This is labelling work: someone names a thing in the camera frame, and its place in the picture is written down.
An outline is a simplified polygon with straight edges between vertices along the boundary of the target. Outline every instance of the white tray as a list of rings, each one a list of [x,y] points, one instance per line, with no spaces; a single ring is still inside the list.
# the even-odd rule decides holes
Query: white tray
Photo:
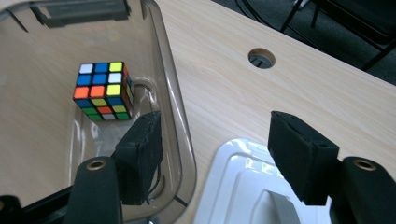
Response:
[[[216,154],[194,223],[330,224],[330,203],[329,198],[326,206],[304,205],[267,147],[240,138],[225,143]]]

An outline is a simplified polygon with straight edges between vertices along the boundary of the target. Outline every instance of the clear plastic bin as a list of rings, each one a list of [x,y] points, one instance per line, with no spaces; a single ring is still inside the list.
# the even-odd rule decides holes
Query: clear plastic bin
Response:
[[[25,206],[72,185],[83,161],[111,155],[140,115],[161,110],[162,181],[150,205],[122,210],[124,220],[171,223],[196,183],[176,69],[156,3],[120,0],[125,11],[114,2],[0,11],[0,195],[16,195]],[[134,82],[133,119],[93,122],[73,101],[79,65],[115,61],[126,63]]]

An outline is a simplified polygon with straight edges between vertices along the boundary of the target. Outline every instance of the yellow square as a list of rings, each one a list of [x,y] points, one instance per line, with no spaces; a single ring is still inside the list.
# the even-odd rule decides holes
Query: yellow square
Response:
[[[129,98],[132,97],[132,93],[131,93],[131,89],[129,88],[129,85],[128,85],[128,87],[126,88],[126,93],[128,93]]]
[[[106,94],[107,95],[120,95],[121,94],[121,85],[108,85]]]
[[[121,71],[122,71],[122,63],[110,64],[110,72],[121,72]]]
[[[106,101],[104,99],[91,99],[94,105],[96,106],[103,106],[107,105]]]

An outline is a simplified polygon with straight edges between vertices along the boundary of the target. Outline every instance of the wooden table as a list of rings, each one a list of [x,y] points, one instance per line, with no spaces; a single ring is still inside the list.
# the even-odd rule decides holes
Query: wooden table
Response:
[[[17,0],[6,0],[0,7]],[[179,223],[191,223],[217,149],[267,142],[270,112],[291,113],[340,148],[396,176],[396,88],[208,0],[157,0],[191,131],[198,182]],[[271,51],[270,69],[248,61]]]

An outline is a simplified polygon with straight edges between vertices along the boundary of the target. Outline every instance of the rubik's cube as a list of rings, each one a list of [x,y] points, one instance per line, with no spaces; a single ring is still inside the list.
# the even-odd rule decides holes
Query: rubik's cube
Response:
[[[130,119],[133,87],[124,62],[84,63],[73,100],[91,120]]]

